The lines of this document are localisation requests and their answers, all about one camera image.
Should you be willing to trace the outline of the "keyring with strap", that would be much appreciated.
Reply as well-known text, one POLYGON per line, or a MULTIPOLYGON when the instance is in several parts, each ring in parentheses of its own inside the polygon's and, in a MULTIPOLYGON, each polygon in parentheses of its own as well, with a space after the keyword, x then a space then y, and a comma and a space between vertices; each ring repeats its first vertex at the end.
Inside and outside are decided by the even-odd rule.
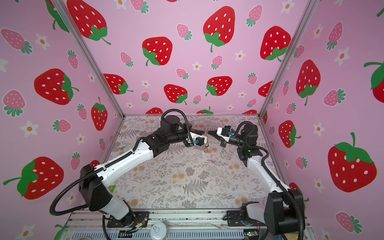
POLYGON ((202 150, 204 154, 207 154, 209 152, 209 143, 204 144, 202 150))

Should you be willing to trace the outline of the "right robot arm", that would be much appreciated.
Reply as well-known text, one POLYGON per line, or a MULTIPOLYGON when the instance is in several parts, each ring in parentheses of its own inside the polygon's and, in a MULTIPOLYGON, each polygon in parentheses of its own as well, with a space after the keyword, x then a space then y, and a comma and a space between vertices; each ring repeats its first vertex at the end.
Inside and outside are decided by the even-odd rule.
POLYGON ((223 148, 227 145, 237 147, 240 161, 256 175, 267 195, 265 205, 247 202, 242 204, 237 213, 227 214, 226 220, 239 219, 245 226, 263 223, 267 229, 263 236, 259 236, 260 240, 264 240, 268 234, 284 236, 288 233, 297 233, 299 240, 304 239, 306 223, 303 194, 284 184, 268 167, 266 159, 270 152, 257 145, 258 127, 244 121, 236 130, 225 126, 208 133, 219 140, 223 148))

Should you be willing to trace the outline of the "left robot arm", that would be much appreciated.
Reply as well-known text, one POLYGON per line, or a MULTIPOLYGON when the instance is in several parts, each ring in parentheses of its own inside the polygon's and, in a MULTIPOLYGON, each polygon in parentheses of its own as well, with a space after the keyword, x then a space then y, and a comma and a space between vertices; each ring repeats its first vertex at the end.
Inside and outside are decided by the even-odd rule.
POLYGON ((108 189, 117 179, 137 167, 167 151, 172 144, 183 143, 186 148, 204 146, 208 138, 204 131, 194 130, 187 116, 180 110, 170 109, 160 118, 160 127, 152 134, 137 139, 128 152, 96 167, 85 166, 78 180, 67 186, 53 200, 50 206, 52 216, 61 216, 77 210, 89 209, 109 215, 121 226, 131 226, 136 222, 132 208, 124 200, 114 197, 108 189), (61 198, 72 188, 78 186, 85 204, 68 210, 57 211, 61 198))

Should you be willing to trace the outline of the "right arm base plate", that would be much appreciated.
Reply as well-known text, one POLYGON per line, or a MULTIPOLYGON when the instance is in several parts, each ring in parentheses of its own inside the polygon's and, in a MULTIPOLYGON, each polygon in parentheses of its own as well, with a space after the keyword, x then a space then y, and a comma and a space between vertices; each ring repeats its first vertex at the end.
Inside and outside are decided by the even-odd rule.
POLYGON ((241 211, 227 211, 223 216, 223 221, 227 222, 229 227, 265 227, 266 225, 257 220, 243 220, 241 211))

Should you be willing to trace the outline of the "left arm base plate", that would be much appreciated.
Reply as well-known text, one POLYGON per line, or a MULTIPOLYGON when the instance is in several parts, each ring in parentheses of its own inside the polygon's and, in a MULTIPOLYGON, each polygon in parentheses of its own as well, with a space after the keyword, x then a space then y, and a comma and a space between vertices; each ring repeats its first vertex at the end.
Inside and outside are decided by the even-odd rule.
POLYGON ((132 229, 136 225, 140 225, 140 228, 145 228, 148 224, 150 212, 147 211, 133 211, 128 213, 121 220, 117 220, 114 217, 110 217, 108 220, 108 228, 129 228, 132 229))

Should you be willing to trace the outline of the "aluminium front rail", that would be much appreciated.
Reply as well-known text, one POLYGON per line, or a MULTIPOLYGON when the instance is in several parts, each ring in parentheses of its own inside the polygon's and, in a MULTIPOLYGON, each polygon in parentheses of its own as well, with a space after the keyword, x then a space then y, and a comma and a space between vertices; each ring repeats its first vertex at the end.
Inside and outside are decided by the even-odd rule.
MULTIPOLYGON (((135 212, 148 212, 147 227, 163 222, 171 229, 218 228, 245 229, 264 228, 263 223, 246 226, 241 220, 226 219, 228 211, 238 209, 135 209, 135 212)), ((102 213, 80 210, 72 213, 67 221, 67 228, 72 230, 100 230, 102 228, 102 213)))

